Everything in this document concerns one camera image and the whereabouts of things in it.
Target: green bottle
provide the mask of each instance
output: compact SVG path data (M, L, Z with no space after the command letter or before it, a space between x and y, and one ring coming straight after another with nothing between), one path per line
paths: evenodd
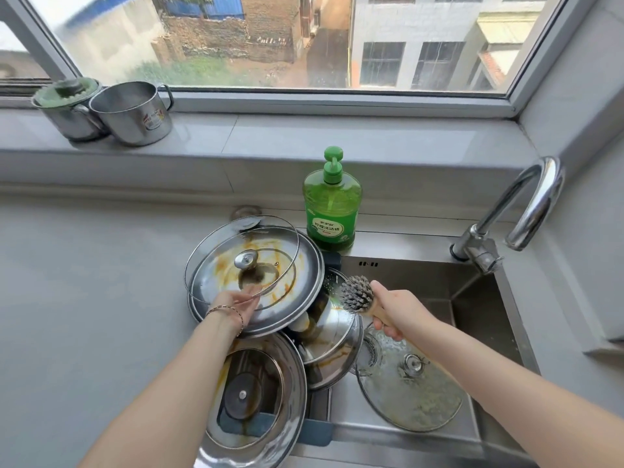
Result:
M308 215L308 236L327 251L350 247L355 239L355 222L362 202L362 186L343 172L343 151L337 146L325 149L323 169L303 181L303 197Z

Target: sink basin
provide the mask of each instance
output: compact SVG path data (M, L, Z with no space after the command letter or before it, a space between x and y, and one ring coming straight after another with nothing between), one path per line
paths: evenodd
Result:
M343 256L342 272L412 291L440 320L539 372L504 267L482 276L472 264L452 260L452 241L443 236L358 233ZM334 424L333 439L326 447L297 444L295 456L388 468L536 466L466 393L455 418L428 433L411 433L380 417L353 373L313 394L308 410L309 418Z

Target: brush bristles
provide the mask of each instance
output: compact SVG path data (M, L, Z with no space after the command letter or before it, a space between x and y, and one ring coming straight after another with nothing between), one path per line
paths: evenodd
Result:
M340 303L351 313L366 312L373 299L370 283L364 276L351 276L340 286Z

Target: faucet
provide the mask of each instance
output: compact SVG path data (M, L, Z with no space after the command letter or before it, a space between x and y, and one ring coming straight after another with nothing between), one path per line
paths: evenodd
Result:
M529 166L505 190L492 209L480 222L468 227L464 234L450 246L450 254L458 261L472 261L483 274L495 272L502 261L496 251L486 249L485 241L492 224L509 207L518 194L539 176L537 188L527 208L515 227L505 237L504 243L515 251L526 248L535 232L548 216L564 185L565 170L558 158L542 157Z

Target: countertop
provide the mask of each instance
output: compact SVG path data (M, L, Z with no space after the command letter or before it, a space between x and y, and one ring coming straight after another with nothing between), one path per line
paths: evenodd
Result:
M0 198L2 466L75 465L173 358L195 327L184 264L231 210ZM305 224L302 211L265 212ZM458 236L469 223L365 214L357 228ZM499 248L542 375L624 416L624 365L582 354L531 246Z

